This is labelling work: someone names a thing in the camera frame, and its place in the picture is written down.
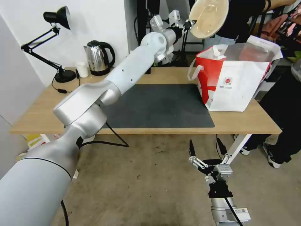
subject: robotic hand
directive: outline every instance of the robotic hand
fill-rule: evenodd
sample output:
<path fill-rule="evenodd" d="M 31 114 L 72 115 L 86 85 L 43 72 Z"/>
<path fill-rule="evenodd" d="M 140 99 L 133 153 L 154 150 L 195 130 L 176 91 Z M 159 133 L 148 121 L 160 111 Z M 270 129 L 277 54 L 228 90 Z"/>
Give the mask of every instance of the robotic hand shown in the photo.
<path fill-rule="evenodd" d="M 224 164 L 228 158 L 225 154 L 224 160 L 208 159 L 201 161 L 195 156 L 192 140 L 189 141 L 189 161 L 202 173 L 206 175 L 209 184 L 208 193 L 211 199 L 211 212 L 216 225 L 235 226 L 248 222 L 251 218 L 247 208 L 237 208 L 234 205 L 233 194 L 228 190 L 227 178 L 232 174 L 230 165 Z"/>

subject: table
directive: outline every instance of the table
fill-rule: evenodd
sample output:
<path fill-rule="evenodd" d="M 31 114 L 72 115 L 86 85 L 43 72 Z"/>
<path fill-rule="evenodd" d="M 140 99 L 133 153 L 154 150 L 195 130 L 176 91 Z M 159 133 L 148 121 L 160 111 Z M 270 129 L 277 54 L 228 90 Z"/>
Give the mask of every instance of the table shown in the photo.
<path fill-rule="evenodd" d="M 187 79 L 187 67 L 154 67 L 151 74 L 143 75 L 137 84 L 188 84 L 196 83 Z M 105 76 L 90 75 L 81 78 L 83 83 L 95 83 Z M 69 83 L 56 83 L 56 88 L 72 91 L 78 86 L 75 79 Z M 61 134 L 63 124 L 53 114 L 53 108 L 66 96 L 58 93 L 50 85 L 27 112 L 12 126 L 13 134 Z M 228 150 L 230 164 L 252 134 L 280 134 L 281 129 L 253 99 L 244 112 L 210 112 L 214 128 L 116 128 L 118 134 L 239 134 Z M 98 134 L 112 134 L 109 129 L 102 129 Z"/>

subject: red and white bag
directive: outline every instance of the red and white bag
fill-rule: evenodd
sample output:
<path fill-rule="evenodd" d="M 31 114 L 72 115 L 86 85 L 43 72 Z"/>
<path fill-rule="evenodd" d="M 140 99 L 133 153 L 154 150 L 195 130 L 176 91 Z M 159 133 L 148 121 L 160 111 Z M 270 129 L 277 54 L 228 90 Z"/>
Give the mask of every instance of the red and white bag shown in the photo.
<path fill-rule="evenodd" d="M 244 111 L 273 60 L 282 58 L 280 47 L 251 36 L 247 43 L 215 45 L 196 55 L 197 78 L 202 100 L 209 111 Z"/>

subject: black desk lamp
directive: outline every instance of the black desk lamp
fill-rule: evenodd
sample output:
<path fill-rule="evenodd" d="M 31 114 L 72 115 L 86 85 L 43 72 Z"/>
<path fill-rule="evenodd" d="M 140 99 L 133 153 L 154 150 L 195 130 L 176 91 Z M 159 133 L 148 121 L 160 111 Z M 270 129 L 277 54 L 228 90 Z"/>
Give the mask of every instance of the black desk lamp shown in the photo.
<path fill-rule="evenodd" d="M 54 63 L 52 61 L 49 61 L 49 60 L 47 60 L 47 59 L 45 59 L 45 58 L 41 57 L 40 55 L 33 52 L 34 48 L 42 45 L 43 43 L 49 41 L 53 37 L 56 37 L 57 35 L 59 35 L 60 28 L 57 27 L 56 24 L 60 24 L 64 28 L 67 28 L 67 29 L 70 30 L 69 23 L 68 23 L 68 20 L 70 20 L 69 19 L 69 17 L 70 17 L 69 10 L 68 10 L 67 6 L 64 6 L 64 7 L 60 8 L 56 13 L 45 12 L 43 14 L 43 17 L 47 22 L 49 22 L 52 25 L 52 28 L 49 31 L 47 31 L 46 33 L 44 33 L 41 36 L 37 37 L 36 39 L 30 41 L 29 43 L 22 45 L 21 49 L 24 52 L 29 53 L 30 55 L 38 58 L 39 60 L 43 61 L 44 63 L 52 66 L 53 68 L 55 68 L 57 70 L 56 75 L 55 75 L 55 80 L 57 82 L 65 83 L 65 82 L 72 81 L 73 79 L 76 78 L 76 74 L 75 74 L 74 71 L 65 70 L 65 69 L 62 68 L 62 65 Z M 43 36 L 45 36 L 46 34 L 51 33 L 51 32 L 54 32 L 55 34 L 53 36 L 51 36 L 50 38 L 48 38 L 44 41 L 38 42 L 37 44 L 34 43 L 38 39 L 42 38 Z"/>

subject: sneaker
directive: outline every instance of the sneaker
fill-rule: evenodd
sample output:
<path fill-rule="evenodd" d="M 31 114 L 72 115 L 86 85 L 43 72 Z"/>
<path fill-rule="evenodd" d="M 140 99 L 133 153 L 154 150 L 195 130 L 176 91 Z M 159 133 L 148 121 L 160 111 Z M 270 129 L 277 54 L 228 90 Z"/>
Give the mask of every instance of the sneaker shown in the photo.
<path fill-rule="evenodd" d="M 248 155 L 248 154 L 250 154 L 250 151 L 248 151 L 246 148 L 247 148 L 247 147 L 244 146 L 239 152 L 242 153 L 243 155 Z"/>
<path fill-rule="evenodd" d="M 275 162 L 275 160 L 273 159 L 273 155 L 272 155 L 272 153 L 269 151 L 269 145 L 266 144 L 266 143 L 263 143 L 262 148 L 263 148 L 264 152 L 265 152 L 266 155 L 267 155 L 267 160 L 268 160 L 268 162 L 269 162 L 269 165 L 270 165 L 271 167 L 273 167 L 273 168 L 278 169 L 278 168 L 281 166 L 281 164 Z"/>

